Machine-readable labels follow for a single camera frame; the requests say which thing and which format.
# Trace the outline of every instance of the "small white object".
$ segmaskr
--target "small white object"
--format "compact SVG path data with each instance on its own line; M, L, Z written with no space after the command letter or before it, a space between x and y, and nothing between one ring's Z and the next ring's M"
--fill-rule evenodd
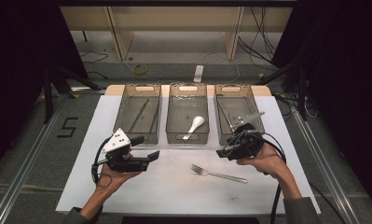
M124 147L130 143L131 140L128 138L128 136L121 129L118 129L106 143L106 145L104 145L102 153L116 150L117 148Z
M202 81L203 65L197 65L195 70L194 82L200 83Z
M191 125L191 128L189 129L188 131L188 135L185 135L183 137L183 140L188 140L189 136L203 123L205 122L205 119L201 116L196 116L193 120L192 120L192 125Z

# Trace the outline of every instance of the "sleeve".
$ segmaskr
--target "sleeve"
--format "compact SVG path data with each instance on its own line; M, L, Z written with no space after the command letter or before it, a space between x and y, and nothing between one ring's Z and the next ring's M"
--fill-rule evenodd
M310 198L283 200L287 223L289 224L318 224L316 209Z
M67 214L65 220L62 224L92 224L96 223L99 219L103 210L103 206L99 209L98 213L93 217L91 220L86 219L85 217L81 216L79 212L81 208L74 207L72 210Z

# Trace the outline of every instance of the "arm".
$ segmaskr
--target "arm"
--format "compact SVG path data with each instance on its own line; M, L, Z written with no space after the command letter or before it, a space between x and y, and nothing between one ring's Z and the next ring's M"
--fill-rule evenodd
M87 203L81 210L76 208L72 209L63 223L89 223L90 220L97 219L102 212L104 202L110 198L122 184L140 173L141 172L119 173L110 170L110 168L104 164L96 189L93 191Z
M282 189L287 223L320 223L310 198L302 198L296 180L276 150L264 144L254 158L237 160L238 165L253 165L259 172L276 178Z

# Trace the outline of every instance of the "gray carpet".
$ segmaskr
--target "gray carpet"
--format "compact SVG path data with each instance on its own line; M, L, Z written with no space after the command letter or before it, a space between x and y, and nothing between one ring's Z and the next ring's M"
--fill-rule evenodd
M148 72L143 77L163 80L164 82L162 83L164 84L170 83L172 79L191 82L195 73L195 66L195 64L149 64ZM260 72L260 68L252 65L240 65L239 68L241 77L235 83L253 84L259 80L257 74ZM108 76L108 79L104 79L97 74L90 74L90 80L101 86L126 83L151 83L151 80L136 79L133 77L125 64L86 63L86 69ZM219 79L221 83L227 83L235 77L237 77L235 65L206 65L202 81L208 84L214 84ZM81 84L73 80L69 82L72 86L81 86ZM282 78L269 83L271 91L281 92L281 83ZM63 215L55 212L55 206L61 197L61 189L64 188L73 168L78 150L89 127L99 97L99 94L80 94L78 98L70 97L66 100L52 132L37 158L32 172L26 180L27 185L36 185L47 189L38 192L24 190L15 202L6 223L61 222ZM286 114L288 112L287 105L282 102L278 102L278 104L282 113ZM58 135L67 135L71 132L70 130L62 129L66 118L77 118L68 120L67 123L67 126L76 127L76 130L72 137L59 138ZM296 152L307 178L335 204L307 143L296 125L295 119L293 117L288 118L288 116L283 118L287 120L287 129L296 147ZM0 162L0 184L11 183L41 130L43 121L44 102L39 101L32 110L28 121L25 122L19 136L15 139L15 146L7 152L6 156ZM346 159L339 155L338 148L324 124L324 119L321 117L308 119L308 123L313 129L324 151L324 155L329 160L337 178L350 198L361 223L372 223L372 202L355 177ZM5 190L6 188L0 189L0 198ZM340 223L338 217L323 198L316 191L314 192L323 211L320 215L322 223ZM268 217L259 217L258 220L263 224L269 223ZM276 223L285 223L284 217L278 217L276 220ZM102 216L100 221L100 223L120 222L121 217L105 215Z

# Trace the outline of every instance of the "fork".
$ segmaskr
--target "fork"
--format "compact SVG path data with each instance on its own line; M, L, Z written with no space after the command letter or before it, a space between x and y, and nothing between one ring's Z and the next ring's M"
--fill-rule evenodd
M219 176L219 177L222 177L222 178L225 178L225 179L238 181L238 182L241 182L243 184L247 183L247 179L232 176L232 175L220 175L220 174L217 174L217 173L210 173L208 170L203 169L203 168L201 168L197 165L194 165L194 164L192 164L191 170L195 171L195 173L197 173L199 175L215 175L215 176Z

